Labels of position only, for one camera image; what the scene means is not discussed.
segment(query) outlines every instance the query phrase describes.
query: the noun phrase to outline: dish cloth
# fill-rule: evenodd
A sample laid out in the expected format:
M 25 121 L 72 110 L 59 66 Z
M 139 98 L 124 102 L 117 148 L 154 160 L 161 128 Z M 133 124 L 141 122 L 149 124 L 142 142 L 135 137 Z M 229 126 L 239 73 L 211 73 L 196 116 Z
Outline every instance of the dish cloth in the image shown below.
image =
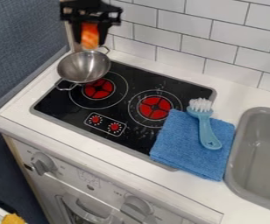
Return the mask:
M 150 158 L 162 164 L 193 173 L 204 179 L 221 181 L 230 154 L 235 127 L 210 119 L 213 132 L 223 144 L 208 150 L 199 139 L 199 121 L 187 112 L 172 109 L 150 151 Z

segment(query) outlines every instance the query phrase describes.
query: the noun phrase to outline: gray sink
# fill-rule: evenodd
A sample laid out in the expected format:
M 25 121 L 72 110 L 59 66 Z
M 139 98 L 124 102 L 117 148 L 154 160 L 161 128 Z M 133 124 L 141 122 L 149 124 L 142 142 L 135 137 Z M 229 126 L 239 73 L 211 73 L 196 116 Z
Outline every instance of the gray sink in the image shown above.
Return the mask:
M 270 108 L 241 117 L 224 180 L 239 197 L 270 209 Z

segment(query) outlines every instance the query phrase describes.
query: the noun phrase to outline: toy stove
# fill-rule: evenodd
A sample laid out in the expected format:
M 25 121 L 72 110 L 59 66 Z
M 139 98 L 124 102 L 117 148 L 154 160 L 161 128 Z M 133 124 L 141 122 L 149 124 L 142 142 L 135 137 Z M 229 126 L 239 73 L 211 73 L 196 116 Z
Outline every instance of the toy stove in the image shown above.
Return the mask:
M 95 140 L 149 155 L 169 110 L 186 110 L 199 97 L 213 100 L 214 91 L 112 62 L 102 79 L 70 91 L 55 87 L 33 111 Z

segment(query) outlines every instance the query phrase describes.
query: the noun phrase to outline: blue brush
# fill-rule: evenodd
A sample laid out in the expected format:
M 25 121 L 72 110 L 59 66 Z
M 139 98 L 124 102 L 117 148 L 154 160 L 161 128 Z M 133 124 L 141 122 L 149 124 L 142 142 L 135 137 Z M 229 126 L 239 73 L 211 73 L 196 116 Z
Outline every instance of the blue brush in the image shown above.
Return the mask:
M 206 99 L 199 98 L 197 100 L 191 100 L 187 107 L 187 112 L 197 118 L 200 122 L 199 132 L 200 141 L 203 147 L 209 150 L 219 150 L 223 146 L 221 142 L 214 135 L 210 125 L 210 117 L 213 114 L 211 109 L 212 102 Z

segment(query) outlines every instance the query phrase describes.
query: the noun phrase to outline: metal pan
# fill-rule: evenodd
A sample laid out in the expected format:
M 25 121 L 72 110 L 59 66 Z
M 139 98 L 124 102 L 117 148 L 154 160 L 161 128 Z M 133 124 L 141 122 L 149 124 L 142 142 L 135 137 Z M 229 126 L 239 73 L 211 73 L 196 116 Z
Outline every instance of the metal pan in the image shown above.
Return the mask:
M 101 79 L 110 70 L 111 62 L 106 54 L 110 52 L 109 48 L 107 53 L 97 51 L 83 51 L 69 54 L 62 59 L 58 65 L 57 71 L 62 78 L 55 86 L 61 90 L 72 90 L 78 85 L 97 81 Z M 74 83 L 70 88 L 60 88 L 59 83 L 62 81 L 69 81 Z

